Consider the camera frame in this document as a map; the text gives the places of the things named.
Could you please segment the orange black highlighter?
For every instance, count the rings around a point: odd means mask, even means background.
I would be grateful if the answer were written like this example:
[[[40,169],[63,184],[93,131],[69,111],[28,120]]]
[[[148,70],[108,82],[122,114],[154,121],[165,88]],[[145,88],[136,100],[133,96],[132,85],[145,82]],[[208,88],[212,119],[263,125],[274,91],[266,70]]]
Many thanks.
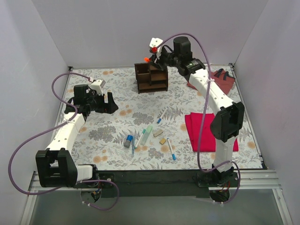
[[[145,57],[145,58],[144,58],[144,61],[145,61],[146,63],[150,63],[152,60],[151,60],[151,58]]]

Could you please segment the blue grey glue stick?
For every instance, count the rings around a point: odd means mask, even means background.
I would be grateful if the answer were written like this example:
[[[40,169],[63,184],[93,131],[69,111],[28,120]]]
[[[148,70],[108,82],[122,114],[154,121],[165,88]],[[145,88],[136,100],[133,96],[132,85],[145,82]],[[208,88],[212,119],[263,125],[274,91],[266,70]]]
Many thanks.
[[[128,135],[127,138],[126,138],[126,140],[123,143],[124,147],[129,148],[132,140],[133,140],[133,136],[132,135]]]

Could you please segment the light blue pen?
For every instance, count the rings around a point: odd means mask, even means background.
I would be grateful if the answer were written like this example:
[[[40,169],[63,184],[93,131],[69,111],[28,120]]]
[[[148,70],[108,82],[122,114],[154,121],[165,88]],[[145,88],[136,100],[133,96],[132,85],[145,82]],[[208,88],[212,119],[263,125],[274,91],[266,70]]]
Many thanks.
[[[134,156],[134,153],[135,153],[135,139],[133,137],[133,139],[132,139],[132,157]]]

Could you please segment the teal capped white pen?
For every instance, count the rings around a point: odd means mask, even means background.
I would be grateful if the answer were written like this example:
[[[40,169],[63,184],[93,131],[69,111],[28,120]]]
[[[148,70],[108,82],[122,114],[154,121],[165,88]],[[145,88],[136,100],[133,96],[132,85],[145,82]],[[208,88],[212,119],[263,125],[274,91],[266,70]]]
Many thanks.
[[[141,140],[142,140],[142,138],[143,138],[143,136],[144,136],[144,134],[145,134],[145,131],[146,131],[146,129],[144,129],[144,130],[142,131],[140,137],[138,138],[138,141],[137,141],[136,144],[135,144],[134,149],[137,149],[137,148],[138,148],[138,146],[139,146],[139,144],[140,144],[140,142],[141,142]]]

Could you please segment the green highlighter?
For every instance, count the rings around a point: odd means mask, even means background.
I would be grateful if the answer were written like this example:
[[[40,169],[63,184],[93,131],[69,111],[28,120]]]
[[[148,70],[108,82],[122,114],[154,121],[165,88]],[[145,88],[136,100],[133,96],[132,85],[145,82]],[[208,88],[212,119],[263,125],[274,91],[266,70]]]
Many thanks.
[[[145,131],[145,133],[144,133],[144,135],[143,135],[143,138],[142,138],[142,140],[141,140],[141,145],[145,145],[146,144],[146,142],[147,142],[147,140],[148,140],[148,137],[149,137],[149,135],[150,135],[150,133],[151,133],[151,131],[152,131],[152,125],[149,125],[148,127],[147,127],[147,129],[146,129],[146,131]]]

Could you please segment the blue capped white pen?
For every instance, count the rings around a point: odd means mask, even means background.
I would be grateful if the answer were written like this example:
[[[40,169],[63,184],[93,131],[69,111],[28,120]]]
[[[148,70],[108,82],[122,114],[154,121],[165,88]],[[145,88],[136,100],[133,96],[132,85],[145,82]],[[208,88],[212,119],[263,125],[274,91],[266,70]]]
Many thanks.
[[[167,112],[167,110],[168,110],[168,106],[164,109],[164,111],[162,112],[162,114],[160,115],[160,117],[158,118],[158,120],[157,120],[157,124],[159,124],[160,122],[161,122],[161,120],[162,120],[162,118],[164,117],[164,115],[165,115],[165,113]]]

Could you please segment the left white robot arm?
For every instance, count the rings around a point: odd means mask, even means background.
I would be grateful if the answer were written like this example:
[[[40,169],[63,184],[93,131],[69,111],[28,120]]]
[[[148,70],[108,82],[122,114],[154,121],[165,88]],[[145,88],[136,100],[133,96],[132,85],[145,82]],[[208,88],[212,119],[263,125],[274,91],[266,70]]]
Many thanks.
[[[66,103],[65,125],[60,127],[45,150],[36,154],[40,185],[44,188],[74,187],[84,181],[88,187],[96,187],[100,176],[93,164],[76,165],[71,157],[75,139],[91,112],[112,114],[118,110],[113,94],[103,92],[104,80],[94,80],[90,85],[73,88],[74,96]]]

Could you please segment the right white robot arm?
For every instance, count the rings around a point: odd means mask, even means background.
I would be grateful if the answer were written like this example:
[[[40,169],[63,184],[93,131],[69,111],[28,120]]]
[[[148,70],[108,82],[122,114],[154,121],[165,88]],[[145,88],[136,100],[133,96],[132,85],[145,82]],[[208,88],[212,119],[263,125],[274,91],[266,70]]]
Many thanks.
[[[232,161],[233,148],[243,125],[245,107],[242,102],[234,102],[216,84],[210,64],[203,64],[193,57],[190,35],[173,35],[173,49],[164,50],[165,41],[152,38],[149,44],[150,64],[163,70],[177,68],[179,74],[205,96],[205,107],[210,107],[214,119],[210,131],[215,138],[215,159],[211,169],[200,169],[201,180],[223,186],[234,176],[236,163]]]

